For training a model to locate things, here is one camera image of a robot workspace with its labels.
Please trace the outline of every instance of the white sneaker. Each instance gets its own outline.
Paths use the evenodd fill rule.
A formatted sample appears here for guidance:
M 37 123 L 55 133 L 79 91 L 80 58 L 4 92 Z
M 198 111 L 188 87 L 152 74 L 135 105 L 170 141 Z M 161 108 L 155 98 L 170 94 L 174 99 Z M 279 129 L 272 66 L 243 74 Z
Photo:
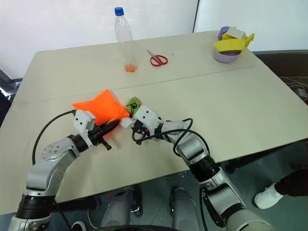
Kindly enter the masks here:
M 258 208 L 266 209 L 274 206 L 283 197 L 274 187 L 275 183 L 265 188 L 265 191 L 258 193 L 255 196 L 255 204 Z

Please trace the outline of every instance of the empty water bottle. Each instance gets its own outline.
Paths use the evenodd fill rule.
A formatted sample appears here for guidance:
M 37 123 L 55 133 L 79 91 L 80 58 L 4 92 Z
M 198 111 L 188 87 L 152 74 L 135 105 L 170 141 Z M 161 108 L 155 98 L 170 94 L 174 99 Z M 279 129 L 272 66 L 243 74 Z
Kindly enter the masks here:
M 123 54 L 124 67 L 127 72 L 134 72 L 137 69 L 133 56 L 132 35 L 128 21 L 124 17 L 122 7 L 115 8 L 115 35 L 118 46 Z

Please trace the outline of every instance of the gray floor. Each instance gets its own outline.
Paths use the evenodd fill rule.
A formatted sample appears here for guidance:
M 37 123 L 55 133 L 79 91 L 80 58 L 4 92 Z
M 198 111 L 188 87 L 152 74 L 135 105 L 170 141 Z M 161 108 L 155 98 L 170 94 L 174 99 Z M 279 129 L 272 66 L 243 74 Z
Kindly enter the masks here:
M 308 230 L 307 197 L 285 196 L 277 205 L 266 210 L 255 208 L 252 205 L 252 200 L 255 194 L 264 190 L 266 186 L 293 172 L 294 170 L 291 166 L 295 163 L 307 163 L 307 143 L 305 141 L 294 143 L 229 175 L 242 192 L 247 207 L 260 214 L 278 231 Z M 140 186 L 143 196 L 143 216 L 137 218 L 132 215 L 131 224 L 152 224 L 170 227 L 171 216 L 169 214 L 168 204 L 170 189 L 173 185 L 186 188 L 190 192 L 191 197 L 195 200 L 199 211 L 198 185 L 192 174 L 189 171 L 186 171 L 142 183 Z M 109 201 L 107 196 L 109 194 L 115 195 L 118 191 L 104 193 L 100 196 L 102 200 L 101 208 L 96 211 L 90 211 L 90 218 L 94 225 L 100 224 L 103 218 Z M 225 230 L 217 227 L 213 223 L 206 209 L 204 210 L 204 213 L 209 231 Z M 76 220 L 82 220 L 85 222 L 87 228 L 92 230 L 86 212 L 75 211 L 66 213 L 66 215 L 71 224 Z M 1 230 L 6 230 L 2 228 L 8 225 L 9 218 L 10 215 L 1 216 Z M 52 215 L 52 222 L 49 230 L 65 230 L 63 221 L 59 214 L 54 213 Z

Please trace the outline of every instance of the shoe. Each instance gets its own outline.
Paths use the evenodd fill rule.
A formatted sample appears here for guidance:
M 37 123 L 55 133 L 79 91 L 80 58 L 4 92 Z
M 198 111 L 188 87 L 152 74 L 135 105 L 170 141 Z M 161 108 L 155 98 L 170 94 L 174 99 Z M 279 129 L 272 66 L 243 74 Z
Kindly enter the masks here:
M 76 221 L 72 226 L 72 231 L 87 231 L 85 223 Z
M 270 208 L 277 204 L 277 202 L 283 197 L 283 195 L 276 191 L 274 185 L 275 183 L 273 183 L 268 188 L 265 188 L 265 191 L 260 192 L 255 196 L 254 201 L 258 208 Z

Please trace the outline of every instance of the white table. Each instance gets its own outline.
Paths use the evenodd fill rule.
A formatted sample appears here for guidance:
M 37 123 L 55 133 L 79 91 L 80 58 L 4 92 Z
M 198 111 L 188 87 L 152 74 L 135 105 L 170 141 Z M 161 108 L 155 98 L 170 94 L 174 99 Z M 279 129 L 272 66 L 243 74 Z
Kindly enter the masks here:
M 135 41 L 136 73 L 126 73 L 116 44 L 38 52 L 0 129 L 0 214 L 18 208 L 35 139 L 71 103 L 109 88 L 125 104 L 139 97 L 164 120 L 194 119 L 192 129 L 218 161 L 307 138 L 308 107 L 250 51 L 231 64 L 212 58 L 217 31 Z M 152 67 L 145 49 L 169 63 Z M 71 115 L 42 136 L 41 150 L 76 134 Z M 187 170 L 166 142 L 131 140 L 118 127 L 102 145 L 84 152 L 67 170 L 56 199 L 85 197 Z

